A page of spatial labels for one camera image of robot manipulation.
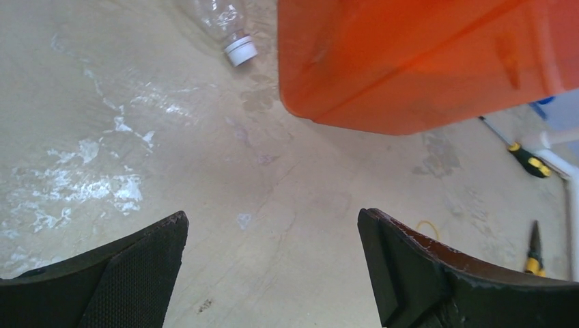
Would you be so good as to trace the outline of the wide clear plastic bottle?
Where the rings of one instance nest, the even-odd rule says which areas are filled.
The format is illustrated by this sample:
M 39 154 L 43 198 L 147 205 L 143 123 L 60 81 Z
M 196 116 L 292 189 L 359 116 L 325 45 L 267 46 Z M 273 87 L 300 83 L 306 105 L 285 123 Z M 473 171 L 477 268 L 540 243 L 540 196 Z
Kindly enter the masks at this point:
M 236 0 L 177 1 L 178 7 L 223 50 L 230 64 L 238 67 L 258 55 L 246 31 L 246 6 Z

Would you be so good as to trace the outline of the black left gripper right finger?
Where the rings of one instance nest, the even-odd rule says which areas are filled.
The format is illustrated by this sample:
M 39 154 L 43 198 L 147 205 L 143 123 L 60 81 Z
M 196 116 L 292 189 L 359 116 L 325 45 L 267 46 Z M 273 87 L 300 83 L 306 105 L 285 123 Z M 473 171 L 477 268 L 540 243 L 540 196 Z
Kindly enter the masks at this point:
M 383 327 L 577 327 L 578 284 L 497 266 L 376 208 L 358 231 Z

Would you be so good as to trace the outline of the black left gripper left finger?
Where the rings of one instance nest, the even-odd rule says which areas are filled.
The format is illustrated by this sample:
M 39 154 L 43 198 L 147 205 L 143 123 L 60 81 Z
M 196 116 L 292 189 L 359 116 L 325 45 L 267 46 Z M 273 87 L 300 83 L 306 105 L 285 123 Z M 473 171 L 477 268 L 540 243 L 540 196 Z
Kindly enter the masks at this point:
M 1 280 L 2 327 L 162 327 L 188 235 L 182 211 Z

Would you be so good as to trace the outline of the orange plastic bin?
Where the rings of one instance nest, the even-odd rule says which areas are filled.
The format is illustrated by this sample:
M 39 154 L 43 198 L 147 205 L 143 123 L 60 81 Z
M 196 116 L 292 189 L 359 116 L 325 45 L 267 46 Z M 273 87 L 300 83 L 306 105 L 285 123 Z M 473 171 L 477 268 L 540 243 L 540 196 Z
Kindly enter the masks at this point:
M 318 124 L 409 135 L 578 87 L 577 1 L 280 1 L 279 89 Z

